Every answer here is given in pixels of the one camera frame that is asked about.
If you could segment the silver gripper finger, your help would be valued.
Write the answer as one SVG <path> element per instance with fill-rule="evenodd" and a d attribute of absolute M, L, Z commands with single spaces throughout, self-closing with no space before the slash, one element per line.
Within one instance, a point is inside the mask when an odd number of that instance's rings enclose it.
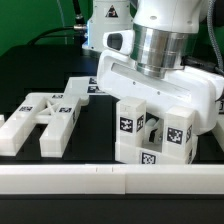
<path fill-rule="evenodd" d="M 149 119 L 145 124 L 144 141 L 146 143 L 160 144 L 163 140 L 163 121 L 155 118 Z"/>

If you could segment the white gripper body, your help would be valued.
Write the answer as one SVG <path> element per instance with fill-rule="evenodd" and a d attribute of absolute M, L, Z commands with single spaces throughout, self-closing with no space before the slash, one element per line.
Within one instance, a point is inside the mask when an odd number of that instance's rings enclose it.
<path fill-rule="evenodd" d="M 153 29 L 106 33 L 97 70 L 99 88 L 118 99 L 143 99 L 147 112 L 159 118 L 173 106 L 190 108 L 196 112 L 195 134 L 213 129 L 224 77 L 182 63 L 187 38 Z"/>

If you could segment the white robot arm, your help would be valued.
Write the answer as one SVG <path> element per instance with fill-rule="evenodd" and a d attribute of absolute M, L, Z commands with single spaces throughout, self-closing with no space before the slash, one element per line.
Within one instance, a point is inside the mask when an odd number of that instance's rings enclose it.
<path fill-rule="evenodd" d="M 214 35 L 216 0 L 93 0 L 84 47 L 100 55 L 99 89 L 122 99 L 138 97 L 147 111 L 164 118 L 174 106 L 196 112 L 193 131 L 201 135 L 217 122 L 224 94 L 224 63 L 190 57 L 188 40 L 207 20 Z"/>

